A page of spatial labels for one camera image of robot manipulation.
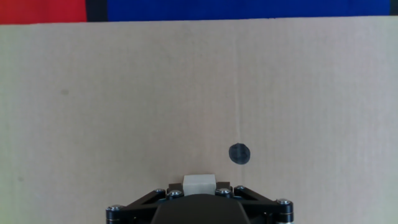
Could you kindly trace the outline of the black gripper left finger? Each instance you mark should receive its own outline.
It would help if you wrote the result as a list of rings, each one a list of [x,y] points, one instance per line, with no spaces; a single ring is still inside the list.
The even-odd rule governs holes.
[[[160,204],[168,199],[183,197],[181,183],[169,184],[167,189],[155,189],[129,205],[111,205],[106,208],[106,224],[134,223],[153,218]]]

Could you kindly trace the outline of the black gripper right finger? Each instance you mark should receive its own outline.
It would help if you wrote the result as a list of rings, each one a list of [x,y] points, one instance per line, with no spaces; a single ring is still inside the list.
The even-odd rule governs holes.
[[[243,185],[232,187],[217,182],[215,195],[237,201],[250,223],[290,224],[294,222],[294,204],[285,198],[271,200]]]

